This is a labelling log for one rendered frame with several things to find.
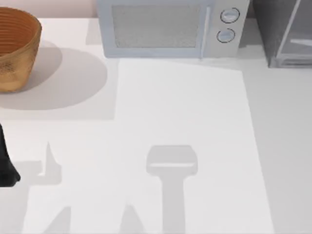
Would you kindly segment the round microwave knob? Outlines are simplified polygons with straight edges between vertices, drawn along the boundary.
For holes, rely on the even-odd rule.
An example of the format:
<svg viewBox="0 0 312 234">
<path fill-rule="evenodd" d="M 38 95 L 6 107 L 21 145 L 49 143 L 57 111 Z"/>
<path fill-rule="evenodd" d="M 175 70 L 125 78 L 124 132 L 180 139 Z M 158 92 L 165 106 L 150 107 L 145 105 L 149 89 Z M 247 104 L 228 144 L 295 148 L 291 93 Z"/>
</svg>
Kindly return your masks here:
<svg viewBox="0 0 312 234">
<path fill-rule="evenodd" d="M 220 18 L 224 23 L 234 23 L 240 17 L 240 11 L 237 8 L 229 8 L 222 11 Z"/>
<path fill-rule="evenodd" d="M 221 30 L 217 33 L 216 38 L 220 43 L 229 43 L 235 39 L 235 31 L 230 28 Z"/>
</svg>

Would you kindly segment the grey cabinet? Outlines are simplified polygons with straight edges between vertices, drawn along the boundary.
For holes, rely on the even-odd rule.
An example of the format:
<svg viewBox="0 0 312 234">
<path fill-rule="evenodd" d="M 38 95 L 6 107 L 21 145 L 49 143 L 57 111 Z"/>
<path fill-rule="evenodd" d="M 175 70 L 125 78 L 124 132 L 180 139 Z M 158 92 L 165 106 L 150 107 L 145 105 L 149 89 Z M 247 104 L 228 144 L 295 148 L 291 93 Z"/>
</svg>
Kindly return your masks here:
<svg viewBox="0 0 312 234">
<path fill-rule="evenodd" d="M 270 68 L 312 68 L 312 0 L 253 0 Z"/>
</svg>

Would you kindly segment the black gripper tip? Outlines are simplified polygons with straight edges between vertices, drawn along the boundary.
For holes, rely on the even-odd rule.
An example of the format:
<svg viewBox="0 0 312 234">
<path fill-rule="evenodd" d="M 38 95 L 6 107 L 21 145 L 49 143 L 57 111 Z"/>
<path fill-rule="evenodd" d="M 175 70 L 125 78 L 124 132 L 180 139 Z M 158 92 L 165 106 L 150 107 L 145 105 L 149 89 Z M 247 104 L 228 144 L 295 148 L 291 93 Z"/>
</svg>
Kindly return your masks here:
<svg viewBox="0 0 312 234">
<path fill-rule="evenodd" d="M 0 124 L 0 187 L 13 187 L 20 179 L 21 176 L 9 157 L 3 128 Z"/>
</svg>

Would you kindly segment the brown woven basket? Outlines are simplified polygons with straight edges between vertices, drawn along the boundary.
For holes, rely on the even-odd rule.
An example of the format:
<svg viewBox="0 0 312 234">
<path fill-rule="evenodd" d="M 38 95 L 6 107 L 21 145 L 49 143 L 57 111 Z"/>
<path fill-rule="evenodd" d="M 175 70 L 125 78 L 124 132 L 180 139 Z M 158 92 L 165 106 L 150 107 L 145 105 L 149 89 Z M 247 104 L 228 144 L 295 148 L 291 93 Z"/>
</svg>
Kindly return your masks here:
<svg viewBox="0 0 312 234">
<path fill-rule="evenodd" d="M 0 6 L 0 92 L 28 82 L 39 50 L 42 25 L 32 14 Z"/>
</svg>

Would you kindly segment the pale microwave oven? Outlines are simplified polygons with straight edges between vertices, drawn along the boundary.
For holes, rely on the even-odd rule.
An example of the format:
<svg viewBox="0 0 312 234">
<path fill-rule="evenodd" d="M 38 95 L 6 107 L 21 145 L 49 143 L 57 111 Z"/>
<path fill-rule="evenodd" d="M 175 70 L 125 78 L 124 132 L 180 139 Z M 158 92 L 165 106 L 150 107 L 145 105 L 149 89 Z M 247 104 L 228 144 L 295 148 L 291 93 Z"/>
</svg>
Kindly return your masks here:
<svg viewBox="0 0 312 234">
<path fill-rule="evenodd" d="M 108 58 L 230 58 L 250 0 L 96 0 Z"/>
</svg>

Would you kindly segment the microwave oven door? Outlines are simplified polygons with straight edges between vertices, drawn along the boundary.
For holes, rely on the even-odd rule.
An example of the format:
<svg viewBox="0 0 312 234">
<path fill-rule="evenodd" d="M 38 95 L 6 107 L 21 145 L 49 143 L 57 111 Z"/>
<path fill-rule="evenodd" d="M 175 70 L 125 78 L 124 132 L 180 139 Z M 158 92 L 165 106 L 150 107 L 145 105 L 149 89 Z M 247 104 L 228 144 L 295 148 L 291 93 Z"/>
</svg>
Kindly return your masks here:
<svg viewBox="0 0 312 234">
<path fill-rule="evenodd" d="M 108 58 L 200 58 L 212 0 L 96 0 Z"/>
</svg>

